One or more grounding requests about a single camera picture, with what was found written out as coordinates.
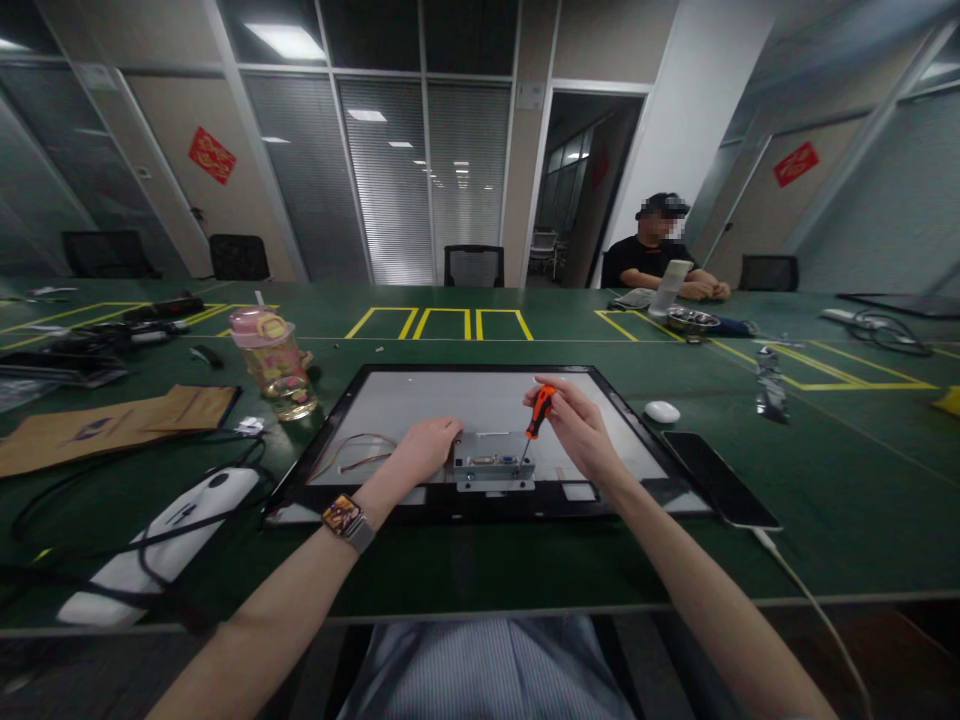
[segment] paper bag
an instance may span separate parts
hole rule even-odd
[[[213,430],[238,388],[177,385],[167,395],[93,410],[28,417],[0,444],[0,477],[33,472],[89,455]]]

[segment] clear plastic bottle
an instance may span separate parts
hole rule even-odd
[[[660,320],[667,316],[667,309],[677,299],[677,293],[680,292],[680,287],[692,267],[693,263],[689,260],[670,261],[666,272],[663,273],[660,287],[657,288],[657,294],[654,295],[653,302],[647,308],[647,315],[654,320]]]
[[[306,417],[319,405],[293,336],[295,329],[265,305],[230,314],[230,335],[281,422]]]

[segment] power strip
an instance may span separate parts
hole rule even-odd
[[[254,488],[260,476],[250,468],[226,468],[195,485],[174,500],[147,529],[131,542],[146,535],[160,535],[174,528],[188,527],[206,518],[237,507]],[[144,550],[147,565],[167,580],[173,580],[200,551],[223,521],[178,535]],[[140,567],[136,551],[121,553],[92,578],[93,582],[114,590],[155,593],[160,588]],[[57,613],[57,619],[71,625],[118,627],[133,625],[146,610],[124,605],[118,600],[87,592],[74,594]]]
[[[837,310],[835,308],[828,308],[826,310],[820,311],[820,317],[826,318],[827,320],[833,320],[834,322],[843,323],[844,325],[853,325],[855,327],[863,328],[864,330],[881,330],[883,328],[888,328],[893,326],[892,323],[887,322],[883,318],[876,317],[866,317],[866,318],[857,318],[858,313],[850,312],[849,310]],[[896,330],[893,331],[894,339],[904,345],[916,345],[916,341],[912,338],[903,335]]]

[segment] metal bowl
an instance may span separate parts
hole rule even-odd
[[[719,324],[720,320],[710,313],[691,310],[682,305],[671,305],[667,309],[667,325],[687,335],[703,335],[709,328]]]

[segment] black t-shirt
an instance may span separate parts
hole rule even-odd
[[[650,248],[642,245],[636,235],[631,235],[614,243],[607,250],[603,259],[600,287],[627,287],[620,279],[620,274],[631,269],[663,277],[671,260],[689,260],[693,263],[691,270],[700,267],[683,243],[668,241],[659,247]]]

